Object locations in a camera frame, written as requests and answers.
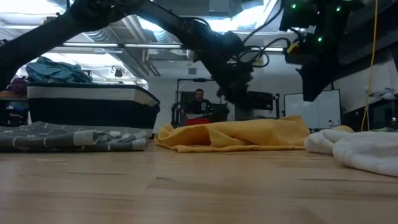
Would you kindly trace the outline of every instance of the ceiling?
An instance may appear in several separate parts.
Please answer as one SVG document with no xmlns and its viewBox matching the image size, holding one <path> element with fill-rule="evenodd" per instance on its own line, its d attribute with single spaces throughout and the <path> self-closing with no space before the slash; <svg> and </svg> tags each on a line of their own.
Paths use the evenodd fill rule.
<svg viewBox="0 0 398 224">
<path fill-rule="evenodd" d="M 264 0 L 264 3 L 272 3 L 272 0 Z M 13 0 L 11 5 L 0 8 L 0 39 L 13 39 L 22 35 L 35 26 L 39 26 L 40 23 L 47 17 L 53 16 L 56 12 L 63 12 L 65 9 L 65 0 Z M 274 0 L 274 7 L 263 9 L 264 13 L 269 13 L 270 16 L 275 14 L 279 8 L 280 1 Z M 247 23 L 251 19 L 253 14 L 242 14 L 243 17 L 238 22 Z M 214 23 L 213 18 L 209 18 L 212 29 Z M 260 30 L 259 33 L 252 36 L 247 42 L 248 45 L 263 45 L 268 43 L 276 37 L 288 37 L 294 39 L 295 35 L 292 33 L 278 32 L 281 15 L 277 17 L 271 24 Z M 157 33 L 151 30 L 150 27 L 146 26 L 147 23 L 140 22 L 140 18 L 136 16 L 128 16 L 127 18 L 111 24 L 106 29 L 101 30 L 98 33 L 85 33 L 80 34 L 69 42 L 99 42 L 99 43 L 148 43 L 160 41 L 156 36 Z M 234 31 L 240 38 L 245 38 L 252 30 L 253 26 L 239 26 L 239 29 Z M 178 43 L 178 39 L 171 35 L 168 37 L 167 43 L 171 44 Z M 276 47 L 283 46 L 281 43 L 275 44 Z M 111 49 L 111 53 L 107 54 L 107 50 L 104 49 L 93 49 L 93 48 L 65 48 L 57 47 L 52 50 L 53 54 L 60 54 L 65 56 L 68 60 L 72 60 L 84 67 L 92 68 L 93 73 L 106 80 L 114 80 L 112 72 L 109 71 L 112 67 L 118 67 L 123 70 L 122 79 L 129 80 L 141 80 L 153 76 L 161 76 L 165 78 L 191 78 L 191 77 L 210 77 L 206 68 L 200 62 L 190 65 L 188 61 L 171 61 L 170 59 L 163 58 L 162 60 L 151 60 L 148 61 L 148 55 L 153 52 L 159 51 L 148 51 L 146 49 Z M 171 54 L 184 54 L 184 52 L 173 51 Z M 92 63 L 96 58 L 107 57 L 107 62 L 102 65 Z M 197 75 L 188 75 L 188 67 L 197 68 Z M 282 55 L 271 55 L 270 64 L 264 68 L 264 70 L 257 69 L 254 74 L 273 74 L 273 75 L 296 75 L 297 72 L 294 70 L 296 66 L 287 65 Z"/>
</svg>

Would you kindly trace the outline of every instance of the yellow towel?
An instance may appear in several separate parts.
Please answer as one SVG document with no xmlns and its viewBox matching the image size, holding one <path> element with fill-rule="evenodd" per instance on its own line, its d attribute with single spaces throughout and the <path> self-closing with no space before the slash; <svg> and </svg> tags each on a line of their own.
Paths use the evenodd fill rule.
<svg viewBox="0 0 398 224">
<path fill-rule="evenodd" d="M 178 152 L 304 149 L 304 140 L 309 134 L 300 116 L 289 116 L 279 120 L 222 122 L 177 129 L 166 125 L 155 136 L 155 143 Z"/>
</svg>

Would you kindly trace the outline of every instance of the gray blanket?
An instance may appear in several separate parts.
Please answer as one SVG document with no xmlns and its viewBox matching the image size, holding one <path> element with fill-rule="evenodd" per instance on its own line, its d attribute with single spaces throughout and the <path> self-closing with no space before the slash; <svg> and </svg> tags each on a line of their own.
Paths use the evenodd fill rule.
<svg viewBox="0 0 398 224">
<path fill-rule="evenodd" d="M 148 134 L 106 133 L 76 126 L 33 123 L 18 128 L 0 127 L 0 152 L 142 151 Z"/>
</svg>

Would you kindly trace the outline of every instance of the person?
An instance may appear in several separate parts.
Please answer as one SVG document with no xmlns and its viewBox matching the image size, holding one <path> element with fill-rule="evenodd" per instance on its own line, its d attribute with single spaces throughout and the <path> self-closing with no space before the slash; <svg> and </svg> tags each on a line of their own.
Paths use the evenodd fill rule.
<svg viewBox="0 0 398 224">
<path fill-rule="evenodd" d="M 204 91 L 202 89 L 197 89 L 195 91 L 195 100 L 188 105 L 187 113 L 203 114 L 206 112 L 207 108 L 211 106 L 211 103 L 204 99 L 203 95 Z"/>
</svg>

